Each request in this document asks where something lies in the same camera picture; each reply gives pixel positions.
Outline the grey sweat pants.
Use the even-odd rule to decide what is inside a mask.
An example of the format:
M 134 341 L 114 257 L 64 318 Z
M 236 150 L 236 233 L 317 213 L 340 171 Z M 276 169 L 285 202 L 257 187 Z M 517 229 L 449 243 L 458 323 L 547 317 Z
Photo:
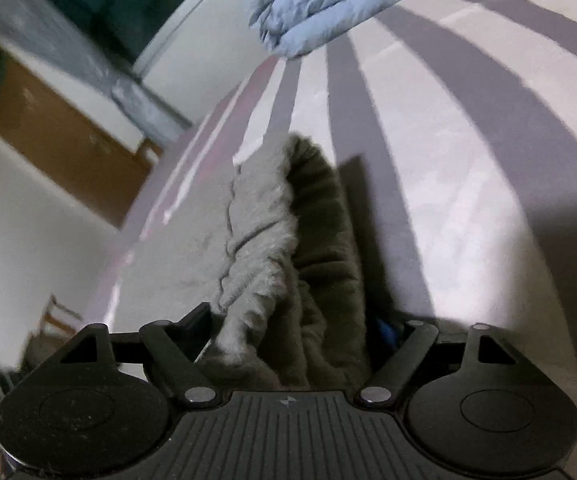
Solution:
M 337 170 L 310 139 L 268 136 L 194 185 L 131 249 L 114 326 L 208 304 L 197 367 L 226 390 L 359 390 L 369 379 L 361 261 Z

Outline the wooden chair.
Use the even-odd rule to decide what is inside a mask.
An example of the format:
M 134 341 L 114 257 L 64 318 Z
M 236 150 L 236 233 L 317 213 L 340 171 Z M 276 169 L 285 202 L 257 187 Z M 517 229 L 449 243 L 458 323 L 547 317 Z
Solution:
M 144 138 L 136 150 L 134 158 L 142 166 L 152 169 L 158 164 L 163 152 L 164 149 L 153 140 Z

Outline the brown wooden door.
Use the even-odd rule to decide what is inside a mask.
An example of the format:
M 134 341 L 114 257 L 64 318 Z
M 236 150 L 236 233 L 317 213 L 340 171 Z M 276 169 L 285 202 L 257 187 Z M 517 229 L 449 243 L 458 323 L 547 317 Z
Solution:
M 0 46 L 0 137 L 112 226 L 124 223 L 151 171 Z

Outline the striped purple pink bedsheet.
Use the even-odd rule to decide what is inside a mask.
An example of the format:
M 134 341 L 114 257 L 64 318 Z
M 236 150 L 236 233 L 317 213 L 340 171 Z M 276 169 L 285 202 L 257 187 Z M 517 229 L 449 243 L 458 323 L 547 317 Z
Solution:
M 339 165 L 374 302 L 503 328 L 577 404 L 577 0 L 403 0 L 268 58 L 165 152 L 89 318 L 114 322 L 132 247 L 189 190 L 282 131 Z

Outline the grey curtain left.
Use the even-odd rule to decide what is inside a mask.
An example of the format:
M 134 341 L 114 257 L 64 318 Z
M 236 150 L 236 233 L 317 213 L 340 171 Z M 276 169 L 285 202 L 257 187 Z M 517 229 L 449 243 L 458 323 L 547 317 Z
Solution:
M 191 128 L 185 117 L 110 61 L 50 0 L 0 0 L 0 38 L 100 92 L 161 146 Z

